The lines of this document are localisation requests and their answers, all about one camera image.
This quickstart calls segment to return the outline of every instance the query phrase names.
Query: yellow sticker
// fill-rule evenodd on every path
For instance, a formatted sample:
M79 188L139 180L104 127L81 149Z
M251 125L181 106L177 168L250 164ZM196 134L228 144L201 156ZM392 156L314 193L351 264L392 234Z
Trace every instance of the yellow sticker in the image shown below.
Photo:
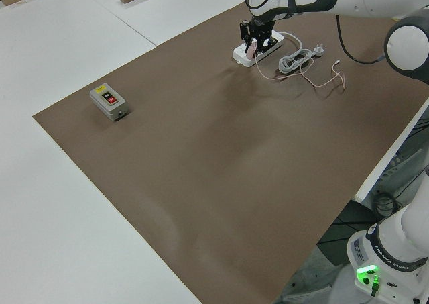
M100 93L101 91L103 91L103 90L105 90L105 89L106 89L106 86L101 85L99 88L95 89L95 92L96 92L96 93Z

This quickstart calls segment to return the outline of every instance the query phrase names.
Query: white power strip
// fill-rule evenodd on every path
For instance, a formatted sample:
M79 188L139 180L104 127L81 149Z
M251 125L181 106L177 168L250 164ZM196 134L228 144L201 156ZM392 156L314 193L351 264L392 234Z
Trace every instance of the white power strip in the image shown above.
M277 40L277 44L275 44L272 48L264 52L263 54L257 55L257 61L259 62L261 59L264 59L266 56L271 54L274 50L278 49L284 42L284 37L278 32L273 30L272 36ZM233 51L233 58L237 61L237 64L242 64L244 67L252 67L255 64L255 59L249 59L245 53L246 44L242 44L236 47Z

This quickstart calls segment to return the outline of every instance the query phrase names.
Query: round white joint cover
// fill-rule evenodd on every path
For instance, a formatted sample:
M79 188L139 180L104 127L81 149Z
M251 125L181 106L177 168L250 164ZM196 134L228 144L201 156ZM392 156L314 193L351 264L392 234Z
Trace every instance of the round white joint cover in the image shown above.
M428 59L428 36L415 26L400 27L389 38L387 55L399 69L417 69Z

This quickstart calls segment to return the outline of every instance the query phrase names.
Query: green indicator light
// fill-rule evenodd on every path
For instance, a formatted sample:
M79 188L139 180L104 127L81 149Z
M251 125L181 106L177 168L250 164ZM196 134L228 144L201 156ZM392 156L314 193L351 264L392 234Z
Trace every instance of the green indicator light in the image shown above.
M357 279L359 280L359 282L365 284L365 282L363 281L363 279L365 277L367 277L368 274L369 275L374 274L378 270L379 270L378 266L376 266L376 265L369 265L369 266L366 266L366 267L358 268L356 270Z

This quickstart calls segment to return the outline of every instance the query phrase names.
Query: brown table surface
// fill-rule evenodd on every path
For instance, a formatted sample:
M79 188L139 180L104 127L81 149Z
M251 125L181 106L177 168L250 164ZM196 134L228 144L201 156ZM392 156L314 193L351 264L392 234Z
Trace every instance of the brown table surface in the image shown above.
M231 58L246 18L226 11L34 116L204 304L273 301L428 97L386 61L346 58L334 16L316 13L275 28L322 42L308 76L341 59L347 89L267 81ZM344 19L344 39L374 58L391 25ZM104 82L129 102L120 121L88 96Z

